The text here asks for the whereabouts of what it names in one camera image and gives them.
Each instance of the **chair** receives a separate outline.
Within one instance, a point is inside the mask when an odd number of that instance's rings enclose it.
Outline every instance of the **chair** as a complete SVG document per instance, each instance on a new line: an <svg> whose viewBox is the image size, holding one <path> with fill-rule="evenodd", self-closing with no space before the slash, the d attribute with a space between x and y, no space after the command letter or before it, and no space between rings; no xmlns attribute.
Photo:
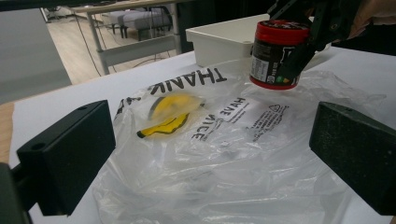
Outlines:
<svg viewBox="0 0 396 224"><path fill-rule="evenodd" d="M123 32L122 32L123 17L125 15L132 14L132 13L139 13L141 11L146 11L146 9L141 7L141 8L137 8L135 10L109 12L108 13L108 18L109 18L110 23L111 23L111 28L113 30L113 35L116 33L115 26L116 26L116 24L118 24L119 27L120 27L121 37L123 38Z"/></svg>
<svg viewBox="0 0 396 224"><path fill-rule="evenodd" d="M59 20L58 15L56 15L56 12L59 11L61 7L46 7L46 10L49 12L47 15L47 19L49 20L51 17L55 18L56 20Z"/></svg>
<svg viewBox="0 0 396 224"><path fill-rule="evenodd" d="M172 26L172 17L166 6L150 7L148 11L128 14L123 17L123 32L128 37L127 29L137 30L138 40L142 39L142 31L151 29L162 29Z"/></svg>

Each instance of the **jar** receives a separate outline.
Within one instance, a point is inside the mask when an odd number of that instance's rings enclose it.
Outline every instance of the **jar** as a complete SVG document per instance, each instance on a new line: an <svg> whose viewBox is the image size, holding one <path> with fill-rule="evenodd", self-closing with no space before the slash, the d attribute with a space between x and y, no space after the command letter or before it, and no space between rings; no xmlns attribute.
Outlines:
<svg viewBox="0 0 396 224"><path fill-rule="evenodd" d="M300 76L288 80L277 70L299 44L309 36L309 26L286 20L260 21L257 24L252 51L250 80L271 90L294 88Z"/></svg>

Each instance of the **white table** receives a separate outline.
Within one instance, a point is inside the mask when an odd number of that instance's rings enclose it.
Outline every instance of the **white table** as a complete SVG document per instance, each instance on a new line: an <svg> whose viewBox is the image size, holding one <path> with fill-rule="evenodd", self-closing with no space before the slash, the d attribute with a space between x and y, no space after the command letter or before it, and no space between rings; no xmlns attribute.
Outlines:
<svg viewBox="0 0 396 224"><path fill-rule="evenodd" d="M370 93L385 93L388 98L378 111L383 115L383 122L396 128L396 118L392 116L396 111L395 60L396 57L391 56L330 48L316 56L307 69L332 71L354 88ZM198 68L194 54L190 52L16 102L10 149L11 166L18 163L16 149L75 108L107 99L111 116L114 117L120 99L128 97L138 89L188 74ZM91 189L87 191L71 217L42 217L37 206L31 210L31 214L34 223L100 223ZM390 220L391 217L381 217L355 195L346 210L343 223L388 224Z"/></svg>
<svg viewBox="0 0 396 224"><path fill-rule="evenodd" d="M95 42L96 51L99 55L100 63L102 65L105 74L108 75L108 67L119 64L126 63L135 59L143 58L156 53L162 53L171 49L176 49L176 53L181 53L180 46L180 35L178 32L177 23L177 9L176 2L187 2L191 0L130 0L117 2L115 4L106 6L86 6L86 7L71 7L70 10L76 13L86 13L87 19L91 27L93 41ZM95 29L95 24L93 20L93 15L99 13L105 13L110 11L138 8L138 7L153 7L158 5L171 4L172 9L172 23L174 34L166 35L163 37L157 37L146 41L141 41L138 43L133 43L130 45L125 45L117 47L114 49L103 49L97 31Z"/></svg>

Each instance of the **white container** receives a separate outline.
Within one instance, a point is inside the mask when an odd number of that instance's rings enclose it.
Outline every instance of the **white container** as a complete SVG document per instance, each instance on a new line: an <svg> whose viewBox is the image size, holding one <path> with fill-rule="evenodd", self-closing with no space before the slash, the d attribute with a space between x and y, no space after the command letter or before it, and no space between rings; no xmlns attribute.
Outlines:
<svg viewBox="0 0 396 224"><path fill-rule="evenodd" d="M269 19L263 14L187 29L187 41L194 45L197 64L208 66L249 57L257 23Z"/></svg>

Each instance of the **white plastic bag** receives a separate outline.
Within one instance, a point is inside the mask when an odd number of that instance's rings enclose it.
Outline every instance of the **white plastic bag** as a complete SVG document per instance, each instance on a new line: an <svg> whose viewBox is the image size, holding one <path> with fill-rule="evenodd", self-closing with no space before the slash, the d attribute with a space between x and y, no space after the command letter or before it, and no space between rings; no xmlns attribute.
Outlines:
<svg viewBox="0 0 396 224"><path fill-rule="evenodd" d="M122 101L117 148L93 186L104 223L339 222L350 190L308 146L318 102L373 115L384 96L329 72L303 73L296 88L270 91L249 82L249 65L214 65ZM172 132L136 134L163 127L150 117L179 95L193 101L175 100L166 115L185 117Z"/></svg>

